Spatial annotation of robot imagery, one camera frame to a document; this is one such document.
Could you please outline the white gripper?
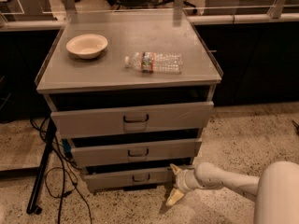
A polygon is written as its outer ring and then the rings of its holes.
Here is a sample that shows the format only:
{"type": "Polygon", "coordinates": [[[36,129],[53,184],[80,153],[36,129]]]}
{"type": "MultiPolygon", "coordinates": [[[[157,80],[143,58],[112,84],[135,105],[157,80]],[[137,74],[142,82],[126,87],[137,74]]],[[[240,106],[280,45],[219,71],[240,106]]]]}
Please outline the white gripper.
{"type": "Polygon", "coordinates": [[[173,163],[170,164],[170,167],[176,176],[177,188],[172,188],[170,191],[166,201],[167,206],[173,206],[184,197],[185,193],[198,188],[198,182],[193,169],[182,170],[173,163]]]}

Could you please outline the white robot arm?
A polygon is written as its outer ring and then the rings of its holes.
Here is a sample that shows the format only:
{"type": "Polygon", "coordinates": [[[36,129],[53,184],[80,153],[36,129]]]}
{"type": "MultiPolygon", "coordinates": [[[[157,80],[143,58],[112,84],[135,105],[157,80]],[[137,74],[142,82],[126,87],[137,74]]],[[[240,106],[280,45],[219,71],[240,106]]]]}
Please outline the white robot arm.
{"type": "Polygon", "coordinates": [[[260,177],[224,171],[210,162],[194,168],[171,168],[175,185],[166,201],[174,205],[187,192],[226,187],[255,202],[254,224],[299,224],[299,165],[277,161],[265,168],[260,177]]]}

